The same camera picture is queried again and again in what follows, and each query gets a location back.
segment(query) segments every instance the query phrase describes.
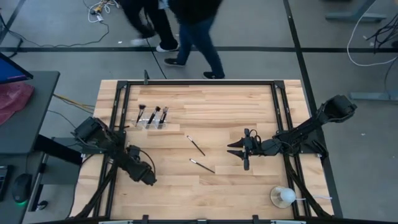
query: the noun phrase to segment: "wooden table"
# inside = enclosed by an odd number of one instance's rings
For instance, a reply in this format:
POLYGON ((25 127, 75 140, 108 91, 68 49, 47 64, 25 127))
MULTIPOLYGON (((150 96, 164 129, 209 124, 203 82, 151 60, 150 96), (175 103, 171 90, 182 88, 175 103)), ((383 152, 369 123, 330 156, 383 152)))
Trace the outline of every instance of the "wooden table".
MULTIPOLYGON (((117 80, 101 82, 94 113, 108 124, 116 83, 117 80)), ((285 80, 285 85, 296 126, 308 119, 301 82, 285 80)), ((151 220, 234 220, 251 219, 252 215, 259 215, 260 219, 293 218, 291 208, 273 206, 269 196, 275 186, 287 187, 282 155, 253 156, 250 158, 251 169, 244 171, 242 160, 226 152, 227 144, 244 136, 244 128, 256 129, 262 140, 275 134, 277 122, 269 87, 133 86, 126 125, 132 124, 141 103, 147 105, 148 111, 155 106, 170 108, 169 124, 164 129, 126 129, 127 141, 153 158, 158 181, 152 187, 136 183, 119 169, 112 219, 140 220, 143 215, 149 215, 151 220), (206 156, 201 155, 186 135, 194 139, 206 156), (215 174, 193 164, 189 158, 214 170, 215 174)), ((329 196, 320 159, 315 154, 302 154, 300 158, 309 191, 313 195, 329 196)), ((150 163, 145 155, 141 155, 141 159, 150 163)), ((102 155, 97 155, 81 168, 72 216, 83 208, 96 190, 101 163, 102 155)), ((329 200, 316 200, 325 211, 333 214, 329 200)), ((298 204, 303 215, 302 202, 298 204)))

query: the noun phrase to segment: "clear acrylic holder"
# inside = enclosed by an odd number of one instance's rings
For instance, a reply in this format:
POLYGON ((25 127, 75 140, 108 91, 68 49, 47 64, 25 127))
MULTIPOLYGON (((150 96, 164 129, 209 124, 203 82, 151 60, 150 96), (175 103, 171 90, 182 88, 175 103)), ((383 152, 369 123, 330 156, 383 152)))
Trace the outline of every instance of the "clear acrylic holder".
POLYGON ((149 118, 152 116, 152 113, 144 113, 141 116, 141 119, 136 123, 137 119, 131 120, 133 124, 135 124, 136 128, 140 129, 164 129, 167 127, 167 117, 163 124, 160 124, 160 118, 162 117, 162 113, 156 113, 154 119, 150 124, 148 124, 149 118))

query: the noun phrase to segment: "computer mouse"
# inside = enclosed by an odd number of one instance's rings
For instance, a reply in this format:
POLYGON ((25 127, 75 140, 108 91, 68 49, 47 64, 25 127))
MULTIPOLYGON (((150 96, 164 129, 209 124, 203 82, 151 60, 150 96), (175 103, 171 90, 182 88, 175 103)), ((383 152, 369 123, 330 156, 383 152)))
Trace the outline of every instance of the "computer mouse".
POLYGON ((16 203, 24 203, 29 199, 31 184, 31 174, 21 174, 15 179, 12 185, 12 197, 16 203))

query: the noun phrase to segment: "blue jeans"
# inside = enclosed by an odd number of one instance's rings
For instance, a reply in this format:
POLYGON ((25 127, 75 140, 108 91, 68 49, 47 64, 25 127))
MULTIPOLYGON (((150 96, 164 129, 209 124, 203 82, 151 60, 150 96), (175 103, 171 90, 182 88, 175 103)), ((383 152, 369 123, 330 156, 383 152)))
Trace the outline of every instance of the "blue jeans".
POLYGON ((224 77, 224 70, 220 56, 214 48, 210 37, 210 28, 213 25, 214 17, 197 24, 180 23, 180 52, 177 56, 177 63, 185 65, 194 45, 205 56, 210 64, 212 72, 216 77, 224 77))

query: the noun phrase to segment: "black pants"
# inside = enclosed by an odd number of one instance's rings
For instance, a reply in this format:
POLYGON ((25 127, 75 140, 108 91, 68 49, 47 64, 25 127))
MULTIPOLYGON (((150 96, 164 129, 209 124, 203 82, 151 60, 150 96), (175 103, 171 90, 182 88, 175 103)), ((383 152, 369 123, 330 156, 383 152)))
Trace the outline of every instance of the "black pants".
POLYGON ((158 0, 120 0, 124 13, 131 25, 141 33, 142 38, 149 38, 159 34, 161 39, 160 47, 165 50, 176 49, 178 42, 174 39, 164 9, 159 9, 158 0), (154 30, 144 25, 139 16, 140 11, 144 8, 154 25, 154 30))

